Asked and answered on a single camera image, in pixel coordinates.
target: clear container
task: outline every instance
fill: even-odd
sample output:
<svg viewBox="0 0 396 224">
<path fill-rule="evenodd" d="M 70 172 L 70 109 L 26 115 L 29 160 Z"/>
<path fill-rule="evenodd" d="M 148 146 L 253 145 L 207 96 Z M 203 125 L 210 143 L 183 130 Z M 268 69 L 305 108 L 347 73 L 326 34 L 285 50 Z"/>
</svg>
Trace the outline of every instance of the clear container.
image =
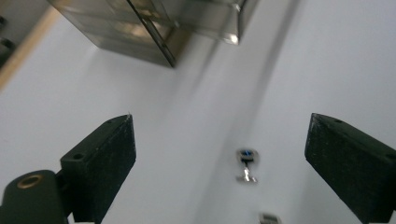
<svg viewBox="0 0 396 224">
<path fill-rule="evenodd" d="M 239 44 L 258 0 L 131 0 L 152 21 Z"/>
<path fill-rule="evenodd" d="M 238 44 L 258 0 L 48 0 L 96 46 L 175 66 L 191 32 Z"/>
</svg>

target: white surface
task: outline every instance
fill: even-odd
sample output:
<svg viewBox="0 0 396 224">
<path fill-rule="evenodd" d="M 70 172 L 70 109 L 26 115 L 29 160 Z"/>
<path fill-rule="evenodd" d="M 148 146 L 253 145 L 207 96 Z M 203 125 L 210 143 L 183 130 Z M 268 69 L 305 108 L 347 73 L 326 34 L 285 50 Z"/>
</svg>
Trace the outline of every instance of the white surface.
<svg viewBox="0 0 396 224">
<path fill-rule="evenodd" d="M 241 46 L 195 36 L 176 69 L 97 49 L 60 19 L 0 94 L 0 188 L 59 170 L 131 112 L 137 161 L 104 223 L 359 223 L 304 144 L 318 112 L 396 148 L 396 1 L 302 0 L 290 26 L 287 9 L 261 0 Z M 234 181 L 240 147 L 261 153 L 257 186 Z"/>
</svg>

